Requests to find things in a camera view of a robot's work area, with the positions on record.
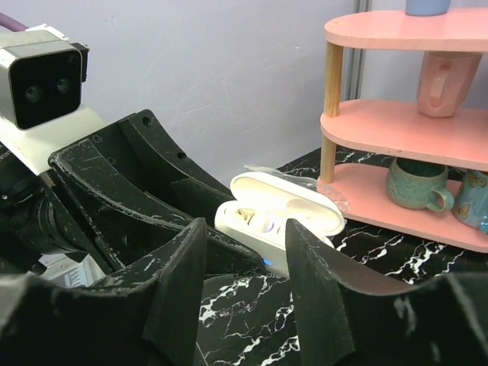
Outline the teal ceramic mug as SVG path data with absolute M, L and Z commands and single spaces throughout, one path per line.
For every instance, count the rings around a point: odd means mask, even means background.
M 451 210 L 454 195 L 447 189 L 447 180 L 446 165 L 396 157 L 387 172 L 386 194 L 395 204 L 412 210 Z

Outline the pink cup on shelf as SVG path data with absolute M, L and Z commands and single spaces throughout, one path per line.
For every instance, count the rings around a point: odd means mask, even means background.
M 482 53 L 426 51 L 417 88 L 418 111 L 428 117 L 452 117 L 464 103 Z

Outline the white oval case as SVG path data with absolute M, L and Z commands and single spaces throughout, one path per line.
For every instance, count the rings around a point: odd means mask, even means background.
M 287 220 L 299 221 L 330 246 L 330 238 L 344 230 L 344 213 L 350 209 L 347 199 L 333 187 L 266 167 L 250 166 L 232 179 L 230 190 L 233 199 L 217 208 L 215 228 L 256 251 L 268 271 L 286 278 Z M 272 231 L 257 233 L 249 228 L 249 219 L 257 212 L 268 213 L 274 221 Z

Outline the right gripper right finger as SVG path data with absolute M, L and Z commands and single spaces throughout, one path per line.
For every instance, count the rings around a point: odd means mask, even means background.
M 324 244 L 294 219 L 285 245 L 302 364 L 487 363 L 486 274 L 410 285 Z

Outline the pink three-tier shelf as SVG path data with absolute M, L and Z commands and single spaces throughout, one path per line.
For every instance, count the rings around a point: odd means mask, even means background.
M 326 94 L 320 118 L 323 144 L 321 179 L 348 199 L 347 218 L 475 252 L 487 250 L 487 237 L 451 213 L 410 210 L 388 199 L 384 167 L 335 164 L 337 146 L 484 170 L 487 167 L 487 113 L 467 109 L 449 118 L 420 114 L 413 103 L 355 99 L 342 101 L 342 56 L 347 47 L 484 53 L 487 10 L 455 8 L 442 15 L 415 17 L 401 10 L 367 11 L 325 25 Z

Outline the light blue butterfly mug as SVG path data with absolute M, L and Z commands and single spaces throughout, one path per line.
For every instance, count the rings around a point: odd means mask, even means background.
M 487 234 L 487 190 L 487 172 L 468 169 L 452 210 L 459 221 L 484 234 Z

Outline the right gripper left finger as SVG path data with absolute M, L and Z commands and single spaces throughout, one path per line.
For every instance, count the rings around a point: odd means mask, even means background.
M 207 225 L 90 287 L 32 274 L 1 278 L 3 365 L 191 365 L 207 256 Z

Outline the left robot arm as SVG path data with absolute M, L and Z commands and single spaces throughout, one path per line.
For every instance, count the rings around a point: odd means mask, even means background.
M 64 254 L 76 261 L 90 255 L 111 274 L 196 218 L 207 228 L 207 276 L 265 270 L 256 251 L 215 227 L 229 189 L 189 158 L 150 110 L 55 148 L 45 163 L 36 175 L 1 149 L 1 257 L 17 271 L 39 273 L 39 257 Z

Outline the left blue plastic cup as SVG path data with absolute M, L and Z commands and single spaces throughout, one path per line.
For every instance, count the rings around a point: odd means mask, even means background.
M 438 16 L 448 12 L 451 0 L 406 0 L 405 14 L 415 17 Z

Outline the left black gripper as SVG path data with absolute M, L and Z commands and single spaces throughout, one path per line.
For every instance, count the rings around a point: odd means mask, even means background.
M 230 190 L 192 160 L 150 110 L 106 124 L 83 109 L 36 129 L 56 193 L 113 273 L 165 245 L 195 218 L 214 224 Z

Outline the white earbud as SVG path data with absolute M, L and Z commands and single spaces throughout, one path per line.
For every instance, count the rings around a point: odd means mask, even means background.
M 275 223 L 268 213 L 254 213 L 248 222 L 249 228 L 257 233 L 268 233 L 272 231 Z

